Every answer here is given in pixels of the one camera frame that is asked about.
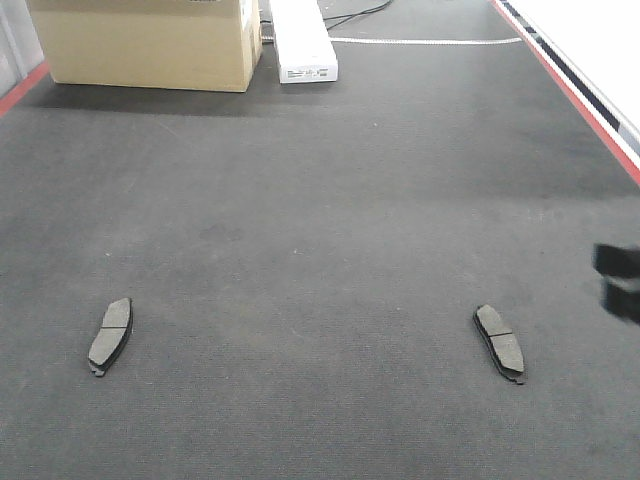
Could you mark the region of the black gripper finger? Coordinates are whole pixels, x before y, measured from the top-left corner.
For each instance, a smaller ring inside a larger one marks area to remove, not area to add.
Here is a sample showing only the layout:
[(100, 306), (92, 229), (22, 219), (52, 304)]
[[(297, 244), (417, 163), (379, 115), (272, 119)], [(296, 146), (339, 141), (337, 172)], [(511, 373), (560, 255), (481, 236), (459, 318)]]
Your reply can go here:
[(639, 322), (639, 247), (594, 245), (593, 267), (602, 277), (601, 304), (610, 314)]

